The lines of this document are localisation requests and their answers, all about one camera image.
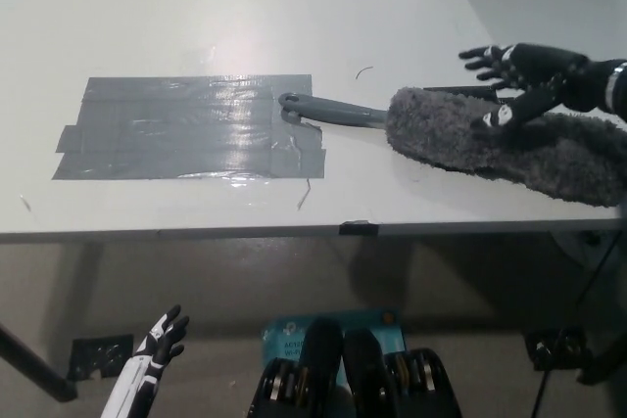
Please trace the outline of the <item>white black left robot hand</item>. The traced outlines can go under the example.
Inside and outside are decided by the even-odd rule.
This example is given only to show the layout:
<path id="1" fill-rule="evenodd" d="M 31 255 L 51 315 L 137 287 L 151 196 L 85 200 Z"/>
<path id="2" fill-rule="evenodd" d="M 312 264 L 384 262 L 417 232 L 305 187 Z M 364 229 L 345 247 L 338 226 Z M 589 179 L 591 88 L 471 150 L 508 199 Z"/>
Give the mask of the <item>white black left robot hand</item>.
<path id="1" fill-rule="evenodd" d="M 181 355 L 188 316 L 180 317 L 179 304 L 168 310 L 144 337 L 125 363 L 112 389 L 101 418 L 146 418 L 149 416 L 164 371 Z"/>

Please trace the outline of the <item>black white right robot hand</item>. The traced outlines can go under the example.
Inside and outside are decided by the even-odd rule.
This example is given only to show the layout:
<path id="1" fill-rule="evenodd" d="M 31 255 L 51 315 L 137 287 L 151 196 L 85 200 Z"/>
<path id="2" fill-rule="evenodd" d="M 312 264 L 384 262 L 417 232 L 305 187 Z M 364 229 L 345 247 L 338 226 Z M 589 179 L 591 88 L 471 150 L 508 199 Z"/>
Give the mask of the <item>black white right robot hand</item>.
<path id="1" fill-rule="evenodd" d="M 587 56 L 555 47 L 517 43 L 483 46 L 458 54 L 467 70 L 480 81 L 493 79 L 495 90 L 519 90 L 511 102 L 471 123 L 476 132 L 509 132 L 553 108 L 587 113 L 612 113 L 607 83 L 614 62 L 596 62 Z"/>

